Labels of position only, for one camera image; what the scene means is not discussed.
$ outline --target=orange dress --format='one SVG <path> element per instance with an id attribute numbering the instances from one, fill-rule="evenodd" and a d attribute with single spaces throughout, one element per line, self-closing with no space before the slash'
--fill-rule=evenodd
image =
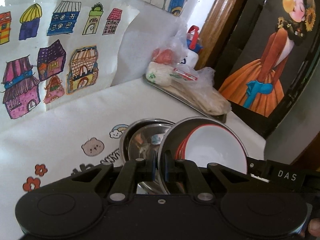
<path id="1" fill-rule="evenodd" d="M 279 81 L 288 56 L 282 60 L 273 70 L 287 42 L 288 33 L 281 28 L 273 33 L 262 54 L 261 59 L 243 66 L 230 75 L 222 84 L 219 92 L 228 100 L 243 106 L 247 99 L 247 83 L 258 80 L 263 83 L 271 83 L 273 90 L 270 94 L 258 93 L 250 110 L 268 117 L 284 97 L 283 89 Z"/>

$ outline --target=metal screw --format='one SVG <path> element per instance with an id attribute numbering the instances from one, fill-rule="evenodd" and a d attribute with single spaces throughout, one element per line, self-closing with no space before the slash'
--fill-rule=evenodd
<path id="1" fill-rule="evenodd" d="M 109 197 L 113 201 L 123 201 L 125 199 L 125 194 L 122 193 L 113 193 Z"/>
<path id="2" fill-rule="evenodd" d="M 198 199 L 200 199 L 202 201 L 210 201 L 213 199 L 213 195 L 210 193 L 200 193 L 198 195 Z"/>
<path id="3" fill-rule="evenodd" d="M 158 199 L 159 204 L 164 204 L 165 202 L 166 202 L 165 199 Z"/>

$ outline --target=girl in orange dress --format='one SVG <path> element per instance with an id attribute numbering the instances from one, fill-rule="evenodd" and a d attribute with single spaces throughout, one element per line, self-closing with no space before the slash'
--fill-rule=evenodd
<path id="1" fill-rule="evenodd" d="M 261 59 L 230 75 L 219 92 L 228 100 L 268 117 L 284 97 L 279 78 L 293 47 L 305 40 L 316 20 L 314 0 L 283 0 L 291 19 L 279 17 Z"/>

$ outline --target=white table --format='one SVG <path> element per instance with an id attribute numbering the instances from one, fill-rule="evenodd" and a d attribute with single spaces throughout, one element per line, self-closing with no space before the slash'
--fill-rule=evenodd
<path id="1" fill-rule="evenodd" d="M 117 156 L 119 139 L 111 130 L 143 118 L 162 118 L 178 122 L 201 115 L 184 103 L 137 79 L 99 91 L 61 105 L 36 118 L 0 133 L 0 239 L 17 240 L 22 236 L 15 220 L 14 207 L 25 194 L 22 185 L 28 177 L 40 179 L 43 186 L 63 177 L 80 164 L 97 165 L 108 155 Z M 229 113 L 226 125 L 242 140 L 248 155 L 263 159 L 265 140 Z M 82 144 L 91 138 L 105 148 L 96 157 L 84 154 Z M 45 164 L 48 172 L 40 177 L 35 165 Z M 121 160 L 114 163 L 120 166 Z"/>

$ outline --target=blue house drawing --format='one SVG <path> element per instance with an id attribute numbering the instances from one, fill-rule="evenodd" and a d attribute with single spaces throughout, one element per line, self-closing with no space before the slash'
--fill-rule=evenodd
<path id="1" fill-rule="evenodd" d="M 80 8 L 81 2 L 61 1 L 52 14 L 47 36 L 73 33 Z"/>

